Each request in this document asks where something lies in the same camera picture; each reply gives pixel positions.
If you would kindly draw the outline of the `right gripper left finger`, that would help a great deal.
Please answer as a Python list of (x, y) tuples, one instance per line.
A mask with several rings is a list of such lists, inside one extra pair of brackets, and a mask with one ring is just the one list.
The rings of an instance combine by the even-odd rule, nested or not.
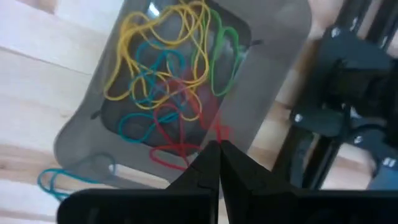
[(174, 223), (217, 223), (220, 143), (210, 141), (168, 191), (179, 194)]

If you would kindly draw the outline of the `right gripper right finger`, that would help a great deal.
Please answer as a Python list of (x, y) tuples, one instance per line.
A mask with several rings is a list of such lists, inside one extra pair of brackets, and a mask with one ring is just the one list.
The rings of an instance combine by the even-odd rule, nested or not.
[(294, 188), (229, 141), (221, 142), (221, 186), (230, 223), (292, 223)]

